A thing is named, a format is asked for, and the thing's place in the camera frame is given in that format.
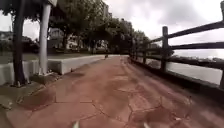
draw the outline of water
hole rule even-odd
[[[155,60],[147,59],[147,63],[150,63],[152,61],[155,61]],[[184,75],[184,76],[188,76],[197,80],[213,83],[213,84],[216,84],[217,86],[220,84],[220,81],[222,78],[222,71],[219,69],[192,66],[187,64],[169,62],[167,64],[167,70]]]

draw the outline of grass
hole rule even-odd
[[[48,59],[68,59],[68,58],[90,56],[90,55],[91,54],[82,54],[82,53],[56,54],[56,55],[48,55]],[[38,54],[32,54],[32,53],[23,54],[23,61],[30,61],[30,60],[37,60],[37,59],[38,59]],[[0,53],[0,64],[12,63],[12,61],[13,61],[12,53],[10,52]]]

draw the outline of white concrete barrier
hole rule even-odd
[[[48,67],[53,72],[59,73],[61,75],[71,72],[71,70],[77,69],[85,64],[90,64],[98,60],[104,59],[104,55],[97,56],[86,56],[79,58],[69,58],[69,59],[49,59]]]
[[[104,59],[104,55],[86,56],[69,59],[49,59],[48,69],[61,75],[71,72],[85,64],[90,64],[98,60]],[[37,74],[39,71],[38,60],[23,62],[24,75],[26,78]],[[0,65],[0,85],[12,84],[14,81],[13,64]]]

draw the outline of overcast sky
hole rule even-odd
[[[104,0],[114,17],[131,21],[133,27],[144,31],[150,38],[161,36],[162,26],[168,26],[169,33],[186,28],[216,22],[222,19],[221,0]],[[0,30],[9,30],[10,16],[0,15]],[[39,25],[26,21],[24,35],[38,38]],[[224,41],[224,29],[193,34],[169,40],[170,45]],[[185,56],[224,58],[224,50],[175,51]]]

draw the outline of wooden rail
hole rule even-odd
[[[163,35],[160,38],[151,40],[148,43],[144,44],[135,44],[130,52],[130,56],[132,59],[137,60],[138,57],[143,58],[143,63],[146,64],[146,59],[155,59],[161,61],[160,70],[166,72],[166,64],[167,62],[175,62],[182,64],[189,64],[195,66],[202,66],[207,68],[215,68],[223,71],[222,79],[220,82],[220,88],[224,89],[224,63],[222,62],[213,62],[213,61],[204,61],[204,60],[194,60],[194,59],[186,59],[186,58],[177,58],[177,57],[168,57],[168,53],[170,50],[188,50],[188,49],[224,49],[224,42],[207,42],[207,43],[192,43],[192,44],[184,44],[184,45],[176,45],[169,46],[168,41],[171,38],[180,37],[188,34],[199,33],[214,29],[224,28],[224,21],[219,21],[211,24],[206,24],[203,26],[179,31],[173,34],[168,34],[168,27],[164,26],[162,28]],[[162,41],[161,48],[147,48],[147,46],[154,42]],[[159,52],[162,53],[161,56],[148,56],[149,52]]]

